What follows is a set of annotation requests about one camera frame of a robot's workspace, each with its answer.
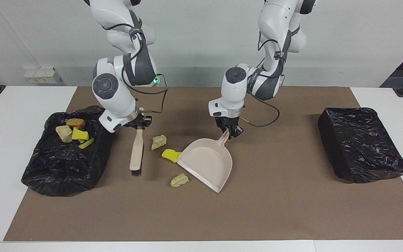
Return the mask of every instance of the white robotic arm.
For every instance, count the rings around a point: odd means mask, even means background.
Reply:
[[[310,13],[314,6],[315,0],[264,1],[258,20],[258,50],[263,47],[266,53],[262,64],[239,64],[228,69],[222,82],[222,97],[208,104],[217,126],[223,132],[229,130],[230,138],[243,132],[238,122],[246,93],[262,101],[275,97],[283,82],[288,52],[301,51],[307,42],[299,26],[300,15]]]
[[[85,0],[99,24],[107,30],[110,43],[124,55],[100,59],[93,73],[92,89],[98,102],[106,109],[99,121],[109,131],[115,132],[122,126],[145,128],[151,117],[139,113],[136,100],[129,86],[152,86],[157,67],[150,56],[148,44],[142,30],[142,21],[128,7],[138,5],[141,0]]]

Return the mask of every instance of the gray circular joint cap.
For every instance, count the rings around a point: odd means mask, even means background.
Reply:
[[[118,79],[110,73],[99,75],[93,82],[94,93],[102,99],[113,98],[118,87]]]
[[[245,72],[245,70],[243,70],[242,68],[236,66],[228,69],[225,73],[225,76],[229,83],[235,84],[247,78],[247,72]]]

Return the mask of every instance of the black plastic bag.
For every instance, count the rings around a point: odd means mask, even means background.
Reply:
[[[318,120],[335,174],[355,183],[403,175],[403,159],[371,108],[326,108]]]
[[[104,173],[114,140],[114,134],[99,122],[103,112],[103,108],[91,106],[70,113],[52,114],[44,125],[43,135],[21,182],[48,196],[70,196],[94,188]],[[85,120],[83,130],[94,138],[94,142],[83,150],[78,147],[78,141],[64,143],[56,133],[56,127],[66,125],[71,118]]]

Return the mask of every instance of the yellow sponge piece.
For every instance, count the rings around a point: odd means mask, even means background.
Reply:
[[[88,147],[89,145],[91,145],[94,142],[94,138],[91,138],[88,141],[85,141],[84,143],[82,143],[81,145],[79,145],[80,149],[85,149],[86,147]]]
[[[89,140],[90,139],[90,134],[86,131],[81,131],[77,127],[74,127],[72,130],[72,140],[78,140],[78,139],[83,139],[83,140]]]
[[[178,157],[181,153],[176,152],[175,150],[171,150],[171,149],[166,149],[163,151],[163,153],[161,154],[161,156],[163,158],[166,158],[174,163],[176,163],[178,161]]]

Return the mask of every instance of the white wall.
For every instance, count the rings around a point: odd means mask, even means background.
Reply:
[[[218,86],[228,67],[262,59],[261,8],[261,0],[144,0],[135,12],[156,30],[150,49],[168,82]],[[89,85],[97,59],[120,55],[83,0],[0,0],[0,13],[1,84],[26,85],[23,68],[38,61],[68,85]],[[318,0],[301,27],[309,41],[289,55],[285,85],[379,86],[403,61],[403,1]]]

